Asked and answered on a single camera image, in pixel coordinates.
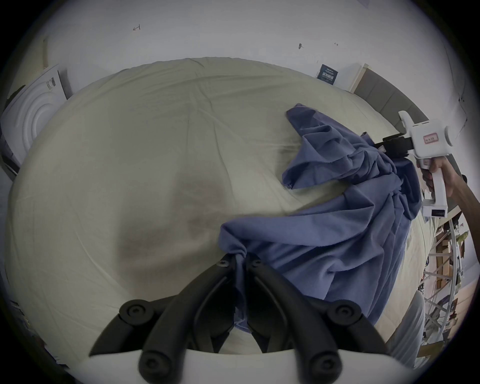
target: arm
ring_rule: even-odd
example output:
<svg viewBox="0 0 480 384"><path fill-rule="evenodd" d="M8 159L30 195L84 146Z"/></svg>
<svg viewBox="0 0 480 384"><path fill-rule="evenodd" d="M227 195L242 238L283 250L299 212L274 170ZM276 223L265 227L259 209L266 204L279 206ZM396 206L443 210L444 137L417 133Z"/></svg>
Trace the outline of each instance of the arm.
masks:
<svg viewBox="0 0 480 384"><path fill-rule="evenodd" d="M430 172L435 172L438 168L442 170L445 181L445 190L447 197L451 197L458 204L465 219L473 240L473 246L480 262L480 203L464 182L463 178L453 169L446 157L436 157L432 159ZM422 170L423 179L427 182L432 191L432 174L427 170Z"/></svg>

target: human hand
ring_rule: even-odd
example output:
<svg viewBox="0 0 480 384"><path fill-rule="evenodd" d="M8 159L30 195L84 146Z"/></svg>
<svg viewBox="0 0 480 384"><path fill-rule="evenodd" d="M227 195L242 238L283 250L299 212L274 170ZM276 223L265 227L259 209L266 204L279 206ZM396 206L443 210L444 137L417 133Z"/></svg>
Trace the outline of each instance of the human hand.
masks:
<svg viewBox="0 0 480 384"><path fill-rule="evenodd" d="M442 170L444 176L446 195L447 197L452 197L459 183L463 182L463 179L455 172L452 164L450 164L450 162L445 156L432 158L430 169L421 170L423 174L423 179L427 183L427 186L432 195L434 195L435 191L433 190L432 172L437 171L439 168Z"/></svg>

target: blue towel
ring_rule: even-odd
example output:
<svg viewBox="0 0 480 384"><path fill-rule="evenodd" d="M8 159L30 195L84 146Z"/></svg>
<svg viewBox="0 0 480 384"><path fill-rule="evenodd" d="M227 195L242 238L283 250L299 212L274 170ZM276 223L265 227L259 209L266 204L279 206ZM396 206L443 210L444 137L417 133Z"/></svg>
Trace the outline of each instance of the blue towel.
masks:
<svg viewBox="0 0 480 384"><path fill-rule="evenodd" d="M405 253L411 221L421 206L414 165L390 159L368 135L353 133L315 109L297 104L287 118L302 137L282 175L290 189L345 180L345 192L286 217L241 217L222 225L219 246L270 264L304 295L356 302L372 324L379 319ZM243 269L237 268L243 293ZM236 325L248 330L243 302Z"/></svg>

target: sticker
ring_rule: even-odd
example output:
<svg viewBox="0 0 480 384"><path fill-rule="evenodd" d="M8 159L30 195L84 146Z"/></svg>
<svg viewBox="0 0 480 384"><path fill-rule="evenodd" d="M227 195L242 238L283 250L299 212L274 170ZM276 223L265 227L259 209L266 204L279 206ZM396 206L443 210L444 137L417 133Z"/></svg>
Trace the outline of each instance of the sticker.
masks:
<svg viewBox="0 0 480 384"><path fill-rule="evenodd" d="M431 144L438 141L438 135L436 133L431 133L423 137L425 144Z"/></svg>
<svg viewBox="0 0 480 384"><path fill-rule="evenodd" d="M325 64L322 64L320 72L318 72L317 79L323 80L326 83L333 84L335 82L338 72L333 68L327 67Z"/></svg>
<svg viewBox="0 0 480 384"><path fill-rule="evenodd" d="M55 79L54 78L51 78L50 80L47 81L47 87L48 87L49 91L51 91L54 86L55 86Z"/></svg>

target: metal rack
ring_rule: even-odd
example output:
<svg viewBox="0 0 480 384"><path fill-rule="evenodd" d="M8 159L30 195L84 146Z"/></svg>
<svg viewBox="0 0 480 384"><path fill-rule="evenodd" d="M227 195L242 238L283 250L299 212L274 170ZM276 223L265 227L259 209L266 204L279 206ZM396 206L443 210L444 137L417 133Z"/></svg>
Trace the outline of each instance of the metal rack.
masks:
<svg viewBox="0 0 480 384"><path fill-rule="evenodd" d="M437 295L440 293L440 291L444 290L445 287L442 287L440 289L436 289L435 292L433 293L433 295L431 295L429 298L425 298L425 305L426 305L426 307L428 306L428 310L425 311L426 321L425 321L424 329L426 329L427 326L429 326L431 323L433 323L438 328L438 330L437 330L437 334L435 336L433 336L433 338L430 337L429 340L422 343L423 345L436 343L442 337L445 326L448 323L448 315L449 315L449 313L452 309L452 303L454 301L454 296L456 294L457 274L458 274L459 266L460 266L460 260L459 260L460 249L459 249L458 243L456 241L455 228L454 228L452 220L449 220L448 223L449 223L450 229L442 236L442 238L440 240L438 240L432 246L431 250L435 250L436 246L438 244L440 244L449 234L451 234L450 241L452 242L452 251L450 253L429 253L429 255L428 255L429 257L448 256L448 258L442 263L442 265L437 267L433 272L425 271L425 280L427 278L430 278L431 276L441 277L441 278L444 278L445 280L448 280L447 287L448 286L450 287L449 299L448 299L448 303L447 303L446 307L442 306L442 305L439 305L435 302L436 298L437 298ZM443 266L445 264L450 262L450 260L452 260L452 262L453 262L452 276L446 276L446 275L442 275L442 274L438 273L443 268ZM441 313L444 312L444 316L439 317L437 320L433 319L429 314L430 309L432 307L437 308ZM424 360L421 362L421 364L419 366L424 365L428 361L428 359L429 359L429 357L425 357Z"/></svg>

